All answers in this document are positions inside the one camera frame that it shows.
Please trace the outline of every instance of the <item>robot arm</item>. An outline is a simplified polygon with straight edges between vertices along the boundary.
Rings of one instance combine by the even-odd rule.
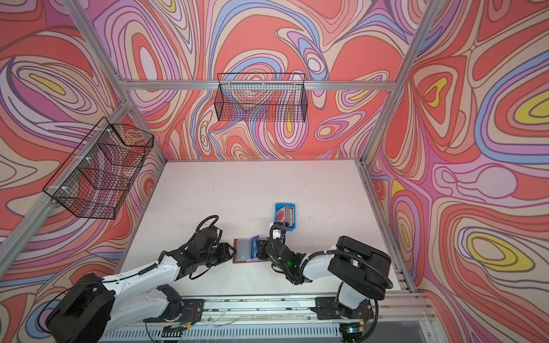
[[[200,229],[211,219],[215,220]],[[105,333],[146,318],[177,319],[181,296],[167,284],[187,275],[193,279],[199,266],[209,270],[236,252],[220,242],[222,230],[214,226],[218,219],[203,220],[188,242],[163,251],[154,263],[103,278],[84,275],[46,318],[50,333],[58,343],[95,343]]]
[[[257,257],[271,261],[293,284],[328,275],[343,281],[337,298],[343,315],[353,313],[366,299],[383,300],[385,290],[393,287],[388,277],[391,258],[357,240],[341,236],[329,250],[296,254],[285,245],[283,225],[274,223],[269,236],[269,241],[260,242]]]

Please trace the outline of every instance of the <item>white table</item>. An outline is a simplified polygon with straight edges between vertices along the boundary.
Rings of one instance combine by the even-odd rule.
[[[221,240],[231,245],[235,238],[266,236],[275,203],[296,204],[297,228],[286,236],[294,252],[325,250],[342,235],[387,252],[352,160],[169,162],[121,271],[178,248],[210,215],[219,215]],[[392,290],[400,290],[392,267],[389,278]],[[268,262],[227,261],[196,280],[182,278],[171,286],[183,296],[275,295],[335,293],[339,283],[330,276],[294,286]]]

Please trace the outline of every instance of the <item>vent grille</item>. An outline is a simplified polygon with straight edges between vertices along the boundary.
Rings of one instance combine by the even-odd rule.
[[[248,325],[196,325],[179,333],[162,334],[158,327],[149,328],[154,340],[208,340],[208,339],[260,339],[260,338],[325,338],[339,337],[339,325],[334,323],[310,324],[248,324]],[[125,327],[101,338],[101,342],[149,341],[145,327]]]

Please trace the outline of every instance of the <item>swirly pattern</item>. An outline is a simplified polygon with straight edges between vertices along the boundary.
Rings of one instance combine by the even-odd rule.
[[[549,3],[445,2],[368,156],[448,341],[549,341]]]
[[[0,20],[2,242],[118,99],[59,0],[2,2]],[[112,274],[159,168],[147,158],[116,220],[75,218],[60,206],[52,211],[0,280],[1,342],[53,342],[37,326],[49,313],[38,318],[41,309],[88,272]]]
[[[214,80],[218,72],[270,64],[267,55],[275,51],[287,61],[281,71],[300,70],[310,80],[354,80],[373,72],[394,80],[423,6],[417,1],[107,0],[89,2],[86,13],[127,79]],[[257,60],[247,59],[254,50]],[[315,97],[322,99],[322,93]]]
[[[218,122],[214,91],[131,91],[168,159],[359,158],[385,91],[328,91],[305,122]]]

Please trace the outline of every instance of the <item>wire basket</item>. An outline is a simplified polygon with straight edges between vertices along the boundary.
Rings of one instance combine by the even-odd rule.
[[[305,74],[228,72],[217,80],[218,121],[305,122]]]
[[[131,125],[109,123],[61,186],[53,194],[46,191],[54,175],[43,190],[76,217],[115,219],[153,139],[152,134]]]

